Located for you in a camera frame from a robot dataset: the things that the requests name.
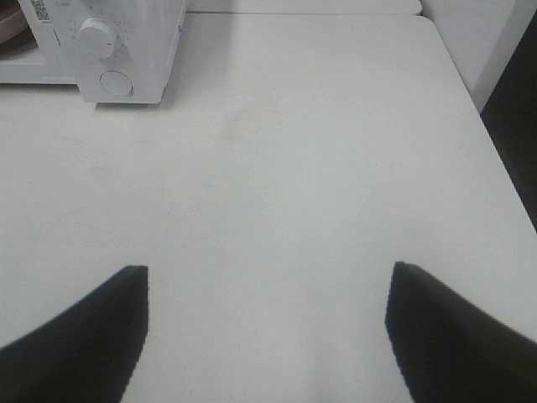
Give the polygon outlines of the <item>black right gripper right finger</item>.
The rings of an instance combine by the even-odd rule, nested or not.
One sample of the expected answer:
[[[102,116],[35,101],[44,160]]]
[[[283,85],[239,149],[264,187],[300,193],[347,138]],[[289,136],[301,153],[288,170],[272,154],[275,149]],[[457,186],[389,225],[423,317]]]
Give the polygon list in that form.
[[[395,264],[385,327],[415,402],[534,402],[536,343],[418,265]]]

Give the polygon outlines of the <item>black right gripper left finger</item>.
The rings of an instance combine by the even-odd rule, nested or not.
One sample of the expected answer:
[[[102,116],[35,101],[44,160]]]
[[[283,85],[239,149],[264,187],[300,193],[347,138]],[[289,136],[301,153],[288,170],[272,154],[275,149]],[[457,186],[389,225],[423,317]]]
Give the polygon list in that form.
[[[1,349],[3,402],[119,402],[149,329],[149,270],[127,266]]]

